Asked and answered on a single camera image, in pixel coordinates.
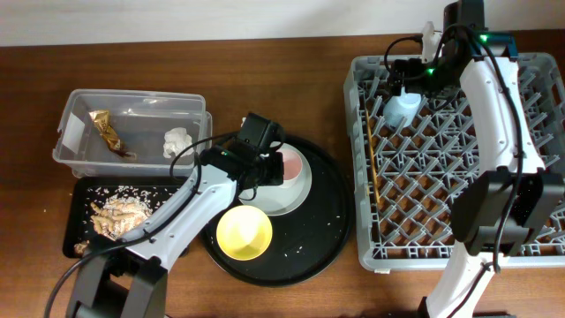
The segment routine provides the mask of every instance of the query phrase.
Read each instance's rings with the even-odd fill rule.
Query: candy wrapper
[[[137,159],[135,153],[127,151],[124,143],[122,143],[114,128],[109,124],[109,110],[95,110],[88,114],[111,152],[129,160]]]

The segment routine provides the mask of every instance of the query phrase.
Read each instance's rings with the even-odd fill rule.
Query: white plate
[[[239,194],[241,203],[259,208],[268,216],[282,216],[298,208],[310,192],[312,186],[312,171],[308,160],[298,149],[291,145],[284,144],[281,148],[296,151],[302,159],[302,172],[298,176],[297,183],[289,188],[280,186],[260,186],[257,188],[257,196],[252,201],[241,199],[251,199],[253,189],[248,189]]]

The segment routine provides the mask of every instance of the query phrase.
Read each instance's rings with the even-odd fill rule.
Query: dish rack
[[[392,56],[411,58],[415,56]],[[544,53],[519,57],[524,113],[546,167],[565,175],[565,89],[555,60]],[[358,255],[376,273],[443,269],[455,239],[453,200],[478,178],[478,144],[463,93],[445,108],[423,98],[411,125],[393,128],[384,107],[388,72],[382,57],[357,57],[343,92],[355,176]],[[565,201],[533,243],[507,268],[565,266]]]

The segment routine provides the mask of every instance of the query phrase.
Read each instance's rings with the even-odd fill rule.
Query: clear plastic container
[[[110,124],[128,151],[137,159],[124,159],[108,150],[88,115],[109,110]],[[186,128],[193,141],[211,134],[212,118],[200,95],[78,89],[71,93],[57,129],[61,137],[53,159],[83,176],[168,176],[173,158],[163,156],[164,134],[176,127]],[[198,145],[201,152],[206,145]],[[178,160],[175,174],[192,171],[193,156]]]

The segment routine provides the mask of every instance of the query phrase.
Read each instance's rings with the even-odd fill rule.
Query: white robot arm
[[[393,95],[405,90],[435,97],[460,86],[469,101],[480,177],[455,200],[451,228],[456,243],[419,312],[470,318],[495,270],[535,238],[564,186],[561,175],[545,172],[531,142],[512,35],[487,32],[482,1],[460,0],[446,7],[438,37],[433,24],[426,24],[421,37],[407,38],[422,42],[422,56],[385,66]]]
[[[274,141],[279,146],[271,147]],[[283,142],[281,126],[250,113],[240,132],[223,142],[227,146],[216,144],[195,157],[192,175],[141,226],[125,233],[121,243],[93,238],[77,263],[86,264],[77,275],[66,316],[163,317],[168,272],[208,221],[242,190],[283,183],[283,156],[276,152]],[[107,253],[119,249],[117,255]],[[124,272],[133,276],[129,291],[110,279],[110,274]],[[49,297],[46,317],[58,288],[60,284]]]

